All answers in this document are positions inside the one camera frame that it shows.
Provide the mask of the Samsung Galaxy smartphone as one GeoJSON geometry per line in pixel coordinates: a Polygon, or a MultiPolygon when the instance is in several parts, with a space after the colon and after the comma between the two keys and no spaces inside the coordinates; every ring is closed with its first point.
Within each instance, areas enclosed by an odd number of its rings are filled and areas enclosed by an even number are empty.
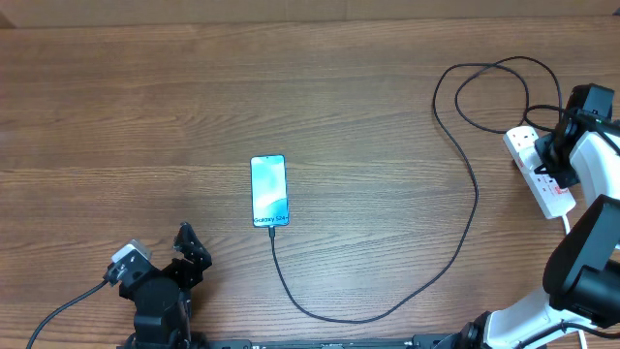
{"type": "Polygon", "coordinates": [[[253,226],[286,226],[290,221],[286,160],[283,155],[255,156],[250,161],[253,226]]]}

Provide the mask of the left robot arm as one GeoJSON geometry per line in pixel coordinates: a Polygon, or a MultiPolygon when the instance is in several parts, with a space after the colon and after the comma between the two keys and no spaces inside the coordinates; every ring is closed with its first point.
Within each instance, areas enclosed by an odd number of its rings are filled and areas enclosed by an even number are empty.
{"type": "Polygon", "coordinates": [[[135,332],[126,348],[207,348],[203,333],[190,328],[191,289],[203,281],[202,274],[212,265],[210,254],[193,227],[183,222],[173,241],[182,254],[163,269],[154,267],[151,251],[133,239],[115,252],[108,266],[107,279],[119,286],[119,296],[136,307],[135,332]]]}

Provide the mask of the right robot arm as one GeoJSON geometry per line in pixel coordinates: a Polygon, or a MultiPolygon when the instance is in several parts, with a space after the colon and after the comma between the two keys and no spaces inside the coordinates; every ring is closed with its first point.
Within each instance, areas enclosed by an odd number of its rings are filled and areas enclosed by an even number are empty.
{"type": "Polygon", "coordinates": [[[616,339],[619,322],[619,124],[613,90],[573,88],[561,118],[540,138],[529,126],[510,129],[504,142],[537,200],[582,188],[587,210],[549,257],[542,287],[512,306],[485,312],[439,348],[543,348],[583,331],[616,339]]]}

